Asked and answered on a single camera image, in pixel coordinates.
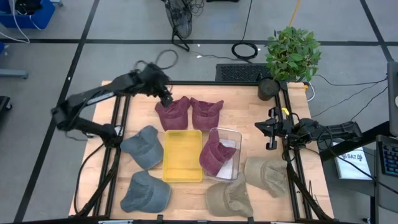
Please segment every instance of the floor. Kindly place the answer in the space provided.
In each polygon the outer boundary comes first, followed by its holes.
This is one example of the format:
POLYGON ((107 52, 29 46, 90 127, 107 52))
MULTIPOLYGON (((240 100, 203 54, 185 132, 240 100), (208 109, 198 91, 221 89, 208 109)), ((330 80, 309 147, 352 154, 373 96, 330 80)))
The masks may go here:
MULTIPOLYGON (((314 31, 322 43, 318 74, 332 83, 373 82, 386 77, 387 61, 398 60, 396 0, 301 2, 293 26, 314 31)), ((177 66, 167 70, 173 80, 214 80, 217 63, 240 63, 198 58, 170 45, 171 28, 160 0, 63 3, 56 7, 45 30, 25 30, 31 44, 1 40, 7 49, 0 56, 0 67, 27 70, 29 78, 0 79, 0 95, 10 96, 14 105, 1 124, 0 223, 68 215, 85 142, 54 131, 49 111, 58 101, 126 73, 137 60, 154 61, 164 49, 174 49, 180 56, 177 66)), ((233 57, 231 43, 243 36, 249 3, 207 3, 203 14, 193 18, 188 38, 192 50, 233 57)), ((261 51, 253 62, 265 62, 263 40, 289 23, 294 6, 293 0, 253 0, 245 37, 259 43, 261 51)), ((1 27, 0 32, 21 37, 14 29, 1 27)), ((238 52, 250 54, 243 47, 238 52)), ((160 64, 171 60, 165 58, 160 64)), ((309 103, 312 115, 366 87, 330 86, 320 77, 314 77, 312 84, 316 91, 309 103)), ((385 86, 380 83, 314 118, 322 124, 348 121, 385 86)), ((387 110, 381 110, 387 107, 384 92, 355 120, 367 130, 388 119, 387 110)), ((87 108, 81 115, 91 118, 93 110, 87 108)), ((369 197, 335 187, 329 191, 336 218, 360 222, 369 216, 369 197)), ((385 216, 394 220, 397 215, 385 216)))

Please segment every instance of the white paper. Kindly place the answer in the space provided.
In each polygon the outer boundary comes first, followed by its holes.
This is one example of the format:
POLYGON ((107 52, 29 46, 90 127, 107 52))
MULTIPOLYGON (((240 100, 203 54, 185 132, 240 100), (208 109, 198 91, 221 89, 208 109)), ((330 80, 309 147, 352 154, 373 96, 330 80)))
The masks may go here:
MULTIPOLYGON (((220 139, 220 142, 226 147, 235 148, 235 141, 227 140, 227 139, 220 139)), ((218 178, 232 179, 233 160, 234 160, 234 157, 232 157, 230 160, 228 160, 224 163, 224 165, 221 167, 220 171, 217 174, 218 178)))
MULTIPOLYGON (((370 170, 368 166, 368 162, 366 160, 365 153, 363 152, 363 148, 359 147, 351 152, 347 152, 346 154, 340 155, 340 158, 351 162, 356 165, 358 168, 363 170, 365 173, 370 175, 370 170)), ((335 158, 337 172, 340 179, 354 179, 354 180, 371 180, 370 177, 364 175, 351 164, 339 159, 335 158)))

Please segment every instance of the black flower pot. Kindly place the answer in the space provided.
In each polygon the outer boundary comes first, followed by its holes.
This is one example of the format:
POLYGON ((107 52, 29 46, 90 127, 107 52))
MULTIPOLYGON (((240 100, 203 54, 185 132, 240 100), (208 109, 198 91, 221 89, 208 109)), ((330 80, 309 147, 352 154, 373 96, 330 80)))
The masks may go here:
POLYGON ((279 93, 280 85, 271 78, 263 78, 258 85, 257 96, 264 101, 270 100, 279 93))

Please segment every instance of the potted plant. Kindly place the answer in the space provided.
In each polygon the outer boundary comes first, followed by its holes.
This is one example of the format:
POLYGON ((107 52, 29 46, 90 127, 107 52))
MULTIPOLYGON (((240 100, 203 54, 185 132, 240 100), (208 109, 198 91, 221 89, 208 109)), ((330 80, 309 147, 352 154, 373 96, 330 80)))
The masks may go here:
POLYGON ((259 98, 269 100, 280 90, 278 82, 309 82, 318 70, 321 52, 313 32, 305 29, 286 27, 274 32, 268 40, 275 40, 268 45, 267 68, 272 78, 259 83, 259 98))

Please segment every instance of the white cable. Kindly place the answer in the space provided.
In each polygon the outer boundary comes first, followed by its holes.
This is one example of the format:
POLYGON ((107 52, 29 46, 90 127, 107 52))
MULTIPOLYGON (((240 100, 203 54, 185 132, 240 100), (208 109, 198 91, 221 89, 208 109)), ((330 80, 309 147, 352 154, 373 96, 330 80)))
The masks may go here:
POLYGON ((6 34, 3 34, 2 32, 0 32, 0 34, 3 35, 3 36, 5 36, 5 37, 7 37, 8 39, 11 39, 11 40, 15 40, 15 41, 17 41, 17 42, 22 42, 22 43, 30 44, 30 40, 29 40, 28 36, 26 36, 26 35, 23 33, 23 31, 21 30, 21 28, 19 28, 19 25, 18 25, 18 22, 17 22, 17 18, 15 17, 15 0, 12 0, 12 5, 14 6, 14 7, 12 8, 12 16, 14 17, 15 24, 17 25, 17 27, 18 27, 18 29, 19 29, 19 32, 21 32, 21 34, 27 39, 27 41, 26 41, 26 40, 14 39, 14 38, 12 38, 12 37, 9 37, 9 36, 6 35, 6 34))
POLYGON ((32 15, 29 16, 30 21, 32 22, 33 26, 36 27, 36 29, 41 30, 32 20, 32 15))
POLYGON ((307 100, 307 102, 309 102, 309 101, 311 101, 311 100, 313 100, 313 99, 315 98, 315 89, 313 88, 311 82, 309 82, 309 86, 310 86, 310 88, 311 88, 313 94, 312 94, 311 98, 309 98, 309 99, 307 100))

